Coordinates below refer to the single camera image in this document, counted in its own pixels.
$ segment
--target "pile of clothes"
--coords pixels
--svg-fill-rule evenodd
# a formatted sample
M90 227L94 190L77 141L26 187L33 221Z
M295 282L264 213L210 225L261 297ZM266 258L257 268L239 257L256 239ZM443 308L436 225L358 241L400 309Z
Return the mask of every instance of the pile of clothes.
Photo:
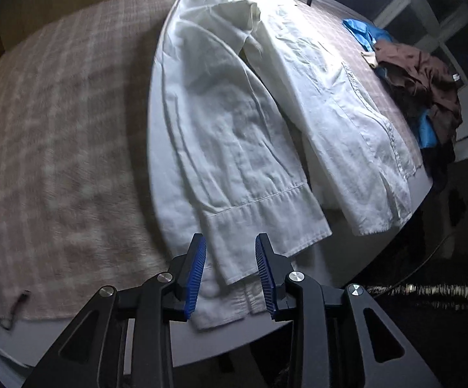
M385 30L354 19L344 26L366 50L362 55L389 86L421 148L435 189L446 182L455 160L453 142L462 123L457 86L440 59L409 45L392 42Z

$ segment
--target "black object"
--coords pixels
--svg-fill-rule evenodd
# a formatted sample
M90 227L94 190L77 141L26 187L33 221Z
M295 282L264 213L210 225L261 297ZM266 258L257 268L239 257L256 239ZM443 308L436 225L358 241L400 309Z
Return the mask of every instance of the black object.
M132 387L173 387L169 321L185 322L194 311L205 257L205 239L195 234L187 254L173 258L167 273L120 292L99 289L23 388L121 387L129 318L135 318Z
M439 388L421 356L359 285L321 286L256 238L267 310L293 321L288 387Z

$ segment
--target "brown garment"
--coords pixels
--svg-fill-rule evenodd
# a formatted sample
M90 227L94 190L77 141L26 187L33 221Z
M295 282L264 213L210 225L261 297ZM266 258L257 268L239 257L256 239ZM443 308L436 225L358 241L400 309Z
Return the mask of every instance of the brown garment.
M387 69L390 84L412 96L429 117L440 144L452 141L462 123L457 88L448 66L437 57L404 44L379 40L376 60Z

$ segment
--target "white shirt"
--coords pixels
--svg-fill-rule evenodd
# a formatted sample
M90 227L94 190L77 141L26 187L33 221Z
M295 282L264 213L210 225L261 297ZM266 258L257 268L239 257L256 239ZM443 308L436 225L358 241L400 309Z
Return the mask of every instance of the white shirt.
M329 236L338 208L356 235L411 216L408 150L293 0L177 0L149 97L153 206L173 255L207 241L197 326L263 310L255 237L292 256ZM286 115L301 131L311 189Z

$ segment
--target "blue fabric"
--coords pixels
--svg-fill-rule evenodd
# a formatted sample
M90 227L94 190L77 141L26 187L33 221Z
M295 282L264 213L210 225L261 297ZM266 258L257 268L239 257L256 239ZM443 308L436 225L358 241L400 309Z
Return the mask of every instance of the blue fabric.
M417 139L420 149L436 147L439 141L435 135L433 126L428 118L428 110L425 108L418 118L408 121L413 135Z
M344 19L342 24L368 52L374 51L374 44L378 39L386 39L387 41L392 42L392 37L386 30L369 25L368 23L360 20Z

